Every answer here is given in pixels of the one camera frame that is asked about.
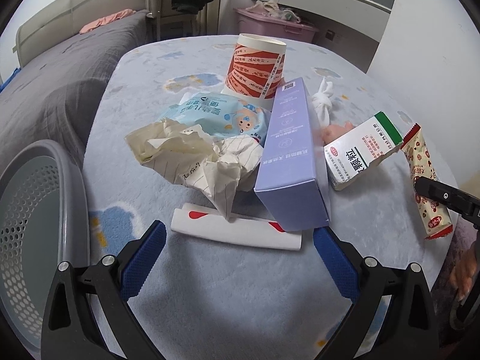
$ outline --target qr code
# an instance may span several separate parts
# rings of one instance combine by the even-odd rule
[[[293,88],[295,86],[295,81],[293,82],[289,82],[288,84],[285,84],[282,88],[282,91],[286,90],[286,89],[290,89],[290,88]]]

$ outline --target pink cloth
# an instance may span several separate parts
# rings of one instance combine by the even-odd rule
[[[112,15],[108,15],[105,17],[101,17],[100,19],[97,19],[95,21],[92,21],[91,23],[86,24],[83,26],[83,28],[80,30],[81,34],[87,33],[89,31],[94,30],[97,27],[104,26],[105,24],[112,23],[112,21],[118,20],[118,19],[123,19],[124,17],[133,15],[135,13],[134,10],[131,9],[124,9],[120,12],[114,13]]]

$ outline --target silver bolt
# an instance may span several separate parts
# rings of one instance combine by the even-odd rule
[[[377,260],[373,257],[367,257],[365,259],[365,264],[367,264],[367,266],[369,266],[370,268],[373,268],[374,266],[377,266]]]
[[[418,265],[416,262],[412,263],[410,268],[413,272],[417,272],[417,273],[422,270],[422,267]]]
[[[67,268],[68,268],[68,262],[66,262],[66,261],[58,264],[58,270],[61,271],[61,272],[66,271]]]
[[[115,257],[113,257],[112,255],[108,255],[102,258],[102,264],[105,266],[111,266],[111,264],[113,264],[114,261],[115,261]]]

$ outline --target red and white paper cup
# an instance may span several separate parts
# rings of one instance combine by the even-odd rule
[[[266,36],[240,34],[222,93],[272,110],[287,45]]]

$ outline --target gray plastic basket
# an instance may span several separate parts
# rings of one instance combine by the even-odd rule
[[[61,261],[88,266],[80,169],[52,140],[23,149],[0,178],[0,310],[17,338],[40,352],[43,313]]]

